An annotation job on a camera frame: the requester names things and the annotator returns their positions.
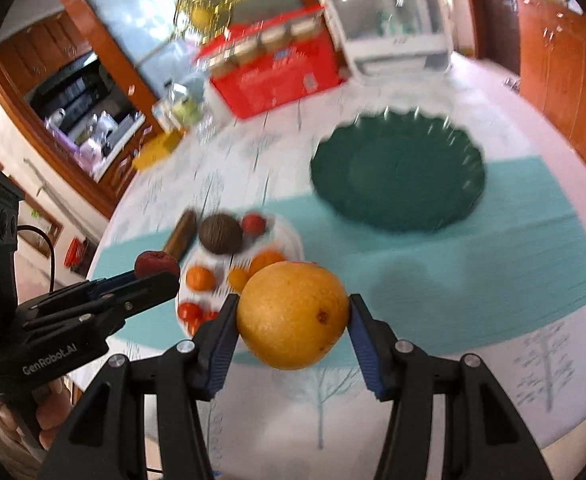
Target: blue gripper pad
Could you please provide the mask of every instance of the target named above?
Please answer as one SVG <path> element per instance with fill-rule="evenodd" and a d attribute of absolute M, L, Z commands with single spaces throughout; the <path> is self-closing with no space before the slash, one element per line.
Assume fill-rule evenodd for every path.
<path fill-rule="evenodd" d="M 397 340 L 391 328 L 373 319 L 362 297 L 353 294 L 348 329 L 367 388 L 377 400 L 393 399 L 401 378 L 391 352 Z"/>
<path fill-rule="evenodd" d="M 229 294 L 217 319 L 202 325 L 193 338 L 200 346 L 198 368 L 205 380 L 203 392 L 209 399 L 222 389 L 227 379 L 228 367 L 239 336 L 235 318 L 238 301 L 238 295 Z"/>

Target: brown sausage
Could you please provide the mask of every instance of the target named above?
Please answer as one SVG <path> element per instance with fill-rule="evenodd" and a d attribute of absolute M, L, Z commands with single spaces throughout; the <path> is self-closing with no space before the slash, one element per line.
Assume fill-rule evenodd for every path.
<path fill-rule="evenodd" d="M 179 262 L 189 249 L 197 230 L 198 214 L 193 209 L 186 209 L 169 236 L 163 251 Z"/>

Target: white tablecloth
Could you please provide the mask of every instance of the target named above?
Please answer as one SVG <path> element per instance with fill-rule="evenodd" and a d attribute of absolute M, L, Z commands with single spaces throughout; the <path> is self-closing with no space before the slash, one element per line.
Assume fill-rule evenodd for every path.
<path fill-rule="evenodd" d="M 427 114 L 450 116 L 482 146 L 487 161 L 541 155 L 586 230 L 586 169 L 577 155 L 528 104 L 506 89 L 487 90 L 478 79 L 482 77 L 481 69 L 456 58 L 446 81 L 432 78 L 383 88 L 351 81 L 235 121 L 206 146 L 187 139 L 171 158 L 135 178 L 98 256 L 109 245 L 172 228 L 187 206 L 198 209 L 205 203 L 210 212 L 309 193 L 308 161 L 317 143 L 337 124 L 387 105 L 400 111 L 419 106 Z M 158 353 L 116 337 L 110 347 L 111 353 L 134 358 Z M 541 447 L 586 418 L 586 306 L 535 332 L 468 350 L 483 357 Z M 76 382 L 85 387 L 105 359 L 75 372 Z M 317 383 L 315 397 L 319 392 L 320 400 L 310 392 L 288 391 L 291 373 L 319 373 L 308 381 Z M 224 478 L 361 480 L 372 478 L 389 411 L 390 406 L 372 400 L 358 374 L 333 377 L 314 370 L 268 368 L 249 374 L 234 364 L 225 388 L 203 408 L 202 416 L 212 464 Z M 435 415 L 434 434 L 443 427 L 441 402 L 436 402 Z M 441 445 L 433 441 L 433 460 Z M 431 476 L 437 478 L 437 472 Z"/>

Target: teal table runner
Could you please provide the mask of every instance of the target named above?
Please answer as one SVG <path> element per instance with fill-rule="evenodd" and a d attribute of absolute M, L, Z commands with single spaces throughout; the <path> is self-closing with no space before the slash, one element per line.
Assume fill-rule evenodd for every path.
<path fill-rule="evenodd" d="M 294 225 L 307 260 L 336 273 L 398 336 L 430 353 L 499 343 L 586 305 L 586 234 L 540 158 L 487 164 L 474 213 L 435 234 L 388 235 L 350 224 L 314 195 L 263 209 Z M 161 249 L 168 236 L 105 248 L 94 278 L 132 269 L 138 254 Z M 129 319 L 117 336 L 165 349 L 183 333 L 170 301 Z M 343 337 L 322 364 L 354 362 Z"/>

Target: green plate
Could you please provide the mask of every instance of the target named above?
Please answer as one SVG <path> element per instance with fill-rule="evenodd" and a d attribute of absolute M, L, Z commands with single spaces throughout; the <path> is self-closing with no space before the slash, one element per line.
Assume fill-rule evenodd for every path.
<path fill-rule="evenodd" d="M 482 153 L 444 118 L 358 116 L 311 160 L 317 194 L 340 215 L 386 231 L 435 231 L 466 218 L 486 181 Z"/>

